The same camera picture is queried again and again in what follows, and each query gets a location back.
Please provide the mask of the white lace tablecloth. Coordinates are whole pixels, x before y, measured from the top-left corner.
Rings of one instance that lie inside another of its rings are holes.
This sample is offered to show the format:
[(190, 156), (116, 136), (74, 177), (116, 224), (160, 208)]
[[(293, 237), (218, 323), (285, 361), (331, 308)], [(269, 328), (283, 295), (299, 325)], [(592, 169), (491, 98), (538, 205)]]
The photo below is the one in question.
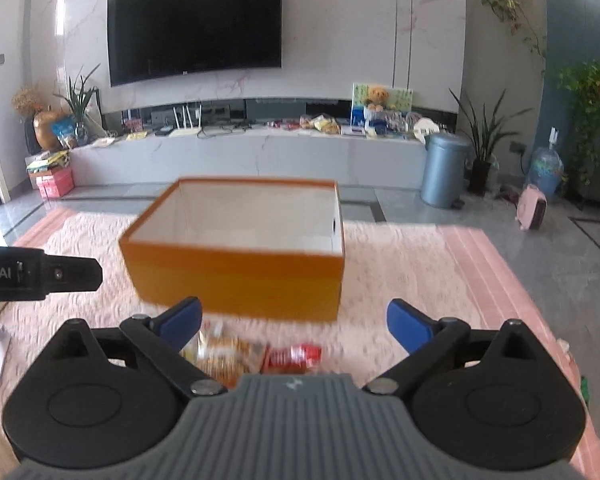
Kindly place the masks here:
[[(53, 294), (43, 301), (4, 307), (0, 324), (12, 342), (0, 379), (0, 423), (12, 389), (65, 320), (83, 318), (93, 327), (110, 327), (135, 313), (160, 313), (160, 308), (140, 301), (126, 272), (119, 238), (132, 221), (127, 214), (62, 210), (38, 222), (20, 240), (22, 246), (52, 255), (93, 257), (102, 266), (104, 280), (97, 292)], [(454, 316), (475, 328), (498, 328), (508, 318), (520, 318), (573, 387), (580, 387), (580, 374), (566, 345), (553, 335), (504, 264), (480, 276), (494, 292), (474, 292), (442, 229), (364, 222), (343, 227), (346, 262), (336, 322), (280, 322), (212, 313), (207, 320), (222, 324), (230, 336), (272, 347), (318, 344), (323, 350), (322, 372), (348, 373), (363, 385), (406, 355), (386, 325), (393, 298), (404, 299), (430, 318)]]

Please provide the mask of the red storage box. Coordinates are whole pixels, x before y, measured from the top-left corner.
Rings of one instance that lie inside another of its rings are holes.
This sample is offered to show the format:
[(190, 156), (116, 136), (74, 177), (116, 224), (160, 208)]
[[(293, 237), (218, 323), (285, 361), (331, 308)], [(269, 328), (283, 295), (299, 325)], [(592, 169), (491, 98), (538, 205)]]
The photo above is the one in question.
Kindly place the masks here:
[(69, 166), (41, 171), (35, 175), (34, 180), (43, 200), (56, 200), (74, 189), (73, 174)]

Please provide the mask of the orange cardboard box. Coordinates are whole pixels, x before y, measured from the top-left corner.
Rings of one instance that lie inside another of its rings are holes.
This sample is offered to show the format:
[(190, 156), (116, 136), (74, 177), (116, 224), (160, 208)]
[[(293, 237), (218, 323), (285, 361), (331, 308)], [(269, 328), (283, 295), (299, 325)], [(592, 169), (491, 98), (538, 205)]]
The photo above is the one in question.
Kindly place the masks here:
[(312, 323), (338, 316), (346, 251), (334, 181), (183, 178), (119, 246), (148, 304), (195, 296), (215, 314)]

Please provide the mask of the grey marble tv cabinet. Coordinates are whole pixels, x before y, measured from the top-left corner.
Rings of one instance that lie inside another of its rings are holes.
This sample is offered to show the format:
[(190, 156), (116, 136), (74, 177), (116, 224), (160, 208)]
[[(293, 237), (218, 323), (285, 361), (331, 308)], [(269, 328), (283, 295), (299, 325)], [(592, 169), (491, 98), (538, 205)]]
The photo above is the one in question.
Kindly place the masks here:
[(417, 141), (306, 134), (270, 128), (148, 136), (71, 152), (77, 186), (166, 183), (184, 177), (331, 180), (366, 188), (419, 188)]

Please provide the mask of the white wifi router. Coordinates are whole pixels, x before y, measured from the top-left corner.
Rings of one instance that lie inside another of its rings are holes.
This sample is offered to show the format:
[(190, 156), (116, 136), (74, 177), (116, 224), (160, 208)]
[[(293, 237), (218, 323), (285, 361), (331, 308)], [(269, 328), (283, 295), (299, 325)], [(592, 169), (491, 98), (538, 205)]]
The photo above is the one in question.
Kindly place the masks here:
[(170, 136), (196, 136), (202, 131), (201, 107), (188, 104), (172, 108), (174, 127)]

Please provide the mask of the pink small heater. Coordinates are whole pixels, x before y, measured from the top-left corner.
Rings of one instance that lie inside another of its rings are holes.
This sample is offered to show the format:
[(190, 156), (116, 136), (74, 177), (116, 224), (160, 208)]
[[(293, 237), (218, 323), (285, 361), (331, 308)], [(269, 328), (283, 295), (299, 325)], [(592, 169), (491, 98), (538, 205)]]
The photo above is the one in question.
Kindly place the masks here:
[(540, 228), (547, 208), (544, 193), (535, 185), (527, 185), (517, 202), (516, 220), (521, 231), (536, 231)]

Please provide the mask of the grey metal trash bin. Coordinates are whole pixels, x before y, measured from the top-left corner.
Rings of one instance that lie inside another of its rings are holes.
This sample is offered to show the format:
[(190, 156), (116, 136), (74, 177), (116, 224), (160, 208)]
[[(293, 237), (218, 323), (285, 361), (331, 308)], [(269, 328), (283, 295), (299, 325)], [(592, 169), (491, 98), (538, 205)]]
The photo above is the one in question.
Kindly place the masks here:
[(430, 134), (420, 188), (422, 201), (434, 208), (452, 209), (460, 200), (465, 162), (471, 148), (464, 136), (448, 132)]

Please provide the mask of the checkered yellow snack bag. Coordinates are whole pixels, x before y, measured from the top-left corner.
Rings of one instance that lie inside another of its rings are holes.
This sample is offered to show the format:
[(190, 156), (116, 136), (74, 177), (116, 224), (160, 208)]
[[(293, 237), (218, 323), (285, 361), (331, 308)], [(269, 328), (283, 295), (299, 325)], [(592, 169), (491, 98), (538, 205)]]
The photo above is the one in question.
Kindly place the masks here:
[(223, 322), (202, 322), (200, 330), (181, 350), (181, 356), (206, 374), (239, 377), (258, 374), (268, 345), (234, 335)]

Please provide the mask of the black wall television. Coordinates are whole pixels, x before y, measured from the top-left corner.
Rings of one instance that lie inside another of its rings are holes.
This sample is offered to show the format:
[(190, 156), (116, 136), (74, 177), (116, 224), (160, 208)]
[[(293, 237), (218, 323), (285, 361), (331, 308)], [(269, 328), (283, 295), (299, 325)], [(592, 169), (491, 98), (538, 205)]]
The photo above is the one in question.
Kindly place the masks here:
[(110, 84), (276, 68), (283, 0), (107, 0)]

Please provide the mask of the teddy bear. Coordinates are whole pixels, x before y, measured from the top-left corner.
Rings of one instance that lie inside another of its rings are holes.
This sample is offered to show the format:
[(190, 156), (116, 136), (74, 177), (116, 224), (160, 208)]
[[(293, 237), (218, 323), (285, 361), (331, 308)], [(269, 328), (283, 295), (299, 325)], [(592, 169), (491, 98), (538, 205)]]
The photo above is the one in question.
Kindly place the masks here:
[(386, 87), (369, 86), (365, 98), (365, 107), (373, 112), (381, 112), (387, 108), (389, 96)]

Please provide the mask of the blue water jug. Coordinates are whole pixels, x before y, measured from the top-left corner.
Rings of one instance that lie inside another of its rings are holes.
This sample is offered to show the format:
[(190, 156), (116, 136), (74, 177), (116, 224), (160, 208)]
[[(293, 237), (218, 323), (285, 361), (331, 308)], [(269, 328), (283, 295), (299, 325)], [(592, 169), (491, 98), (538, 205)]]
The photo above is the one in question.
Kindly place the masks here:
[(538, 188), (547, 200), (551, 200), (562, 182), (564, 163), (556, 152), (559, 131), (550, 129), (547, 146), (536, 148), (531, 156), (526, 185)]

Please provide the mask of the potted green plant right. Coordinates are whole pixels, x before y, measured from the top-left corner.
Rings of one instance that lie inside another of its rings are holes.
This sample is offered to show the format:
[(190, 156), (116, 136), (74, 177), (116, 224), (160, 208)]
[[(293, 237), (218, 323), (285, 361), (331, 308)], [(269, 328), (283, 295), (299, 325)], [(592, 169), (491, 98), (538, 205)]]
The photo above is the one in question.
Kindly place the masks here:
[(503, 114), (501, 107), (506, 96), (506, 91), (503, 90), (490, 113), (483, 105), (481, 113), (478, 114), (466, 92), (462, 92), (460, 96), (452, 90), (450, 93), (458, 105), (460, 114), (468, 121), (469, 130), (463, 131), (463, 134), (470, 140), (474, 151), (467, 191), (470, 194), (483, 196), (486, 194), (486, 182), (488, 182), (496, 146), (501, 140), (520, 135), (517, 130), (507, 129), (507, 125), (513, 119), (529, 114), (533, 108), (526, 107), (513, 113)]

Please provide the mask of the red label candy bag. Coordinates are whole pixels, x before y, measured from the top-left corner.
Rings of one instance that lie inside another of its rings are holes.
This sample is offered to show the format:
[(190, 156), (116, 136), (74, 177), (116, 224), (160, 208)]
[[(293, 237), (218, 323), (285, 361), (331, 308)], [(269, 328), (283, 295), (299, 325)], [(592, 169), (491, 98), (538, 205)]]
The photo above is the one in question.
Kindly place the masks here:
[(316, 344), (292, 344), (268, 348), (261, 373), (263, 375), (304, 375), (321, 363), (323, 349)]

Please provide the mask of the brown round vase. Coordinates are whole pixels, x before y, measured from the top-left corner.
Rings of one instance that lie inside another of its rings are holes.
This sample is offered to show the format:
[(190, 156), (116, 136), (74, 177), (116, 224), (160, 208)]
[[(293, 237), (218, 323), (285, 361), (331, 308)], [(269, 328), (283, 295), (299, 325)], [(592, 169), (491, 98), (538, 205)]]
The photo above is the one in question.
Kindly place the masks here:
[(66, 116), (67, 113), (64, 110), (40, 110), (33, 117), (36, 140), (43, 151), (53, 152), (61, 149), (58, 137), (53, 133), (52, 125)]

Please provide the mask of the hanging vine plant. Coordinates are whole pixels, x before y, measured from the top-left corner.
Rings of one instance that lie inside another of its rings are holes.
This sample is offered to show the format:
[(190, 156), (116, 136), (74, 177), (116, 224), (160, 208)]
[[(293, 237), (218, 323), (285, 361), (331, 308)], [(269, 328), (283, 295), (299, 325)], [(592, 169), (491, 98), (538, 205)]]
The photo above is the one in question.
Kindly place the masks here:
[(589, 185), (598, 166), (596, 139), (600, 131), (600, 61), (563, 68), (558, 84), (570, 94), (569, 180)]

